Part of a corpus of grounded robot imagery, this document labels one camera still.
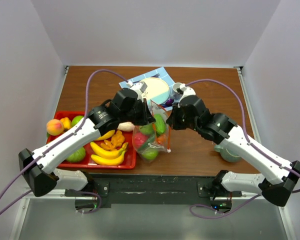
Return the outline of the clear orange zip top bag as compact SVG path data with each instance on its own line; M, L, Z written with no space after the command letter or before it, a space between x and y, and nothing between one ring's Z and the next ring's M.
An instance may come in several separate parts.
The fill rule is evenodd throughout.
M166 123L169 115L163 106L150 101L148 107L155 122L134 127L132 146L145 162L151 163L161 152L171 152L171 128Z

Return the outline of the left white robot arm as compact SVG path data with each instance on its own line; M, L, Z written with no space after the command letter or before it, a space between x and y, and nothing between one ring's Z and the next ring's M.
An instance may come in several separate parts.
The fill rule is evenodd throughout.
M56 173L55 170L75 151L125 122L136 126L155 122L147 100L129 88L119 90L113 99L85 113L78 124L45 146L33 151L23 149L18 154L19 167L33 194L42 197L54 189L65 188L89 196L94 190L94 184L85 173Z

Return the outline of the red apple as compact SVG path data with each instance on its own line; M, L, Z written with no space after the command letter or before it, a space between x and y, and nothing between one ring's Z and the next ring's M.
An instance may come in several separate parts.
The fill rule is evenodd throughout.
M136 150L138 150L147 140L149 136L144 135L141 132L137 132L133 137L132 137L132 143L133 146Z

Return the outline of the orange fruit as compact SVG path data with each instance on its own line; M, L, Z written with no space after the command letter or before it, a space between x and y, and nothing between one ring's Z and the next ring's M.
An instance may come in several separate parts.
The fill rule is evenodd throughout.
M162 134L156 138L156 141L158 144L164 145L166 142L166 136L164 134Z

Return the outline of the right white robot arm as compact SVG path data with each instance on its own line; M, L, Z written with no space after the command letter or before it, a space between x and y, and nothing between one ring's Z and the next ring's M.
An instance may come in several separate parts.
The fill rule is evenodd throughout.
M220 197L242 191L262 195L270 203L284 207L300 179L300 161L289 161L271 152L223 113L210 113L201 98L184 97L175 103L167 119L174 130L191 129L202 138L233 151L258 170L258 174L222 170L215 177L213 192Z

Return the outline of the white radish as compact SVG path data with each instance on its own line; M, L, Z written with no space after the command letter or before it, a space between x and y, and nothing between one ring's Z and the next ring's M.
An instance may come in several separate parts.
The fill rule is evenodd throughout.
M135 125L132 122L122 122L118 125L117 130L123 132L132 132L135 128Z

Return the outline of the green cucumber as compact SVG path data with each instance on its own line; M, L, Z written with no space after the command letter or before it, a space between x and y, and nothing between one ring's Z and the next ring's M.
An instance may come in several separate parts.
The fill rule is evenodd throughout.
M159 137L166 132L166 123L162 115L158 113L154 115L154 118L155 118L155 123L154 123L155 132L156 135Z

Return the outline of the green lime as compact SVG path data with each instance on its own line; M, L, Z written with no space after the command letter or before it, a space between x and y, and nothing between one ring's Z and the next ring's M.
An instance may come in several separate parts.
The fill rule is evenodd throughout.
M158 154L159 154L158 150L154 148L148 148L141 154L141 156L147 161L153 161L156 159Z
M152 124L142 125L139 127L139 131L146 136L152 135L154 133L154 128Z

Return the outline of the green chili pepper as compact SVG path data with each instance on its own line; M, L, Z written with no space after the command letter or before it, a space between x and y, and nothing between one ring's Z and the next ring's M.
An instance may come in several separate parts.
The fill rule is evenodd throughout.
M154 142L155 142L155 139L156 139L156 135L153 134L153 135L150 135L147 140L140 146L137 148L137 152L142 152L144 151L145 149L149 148Z

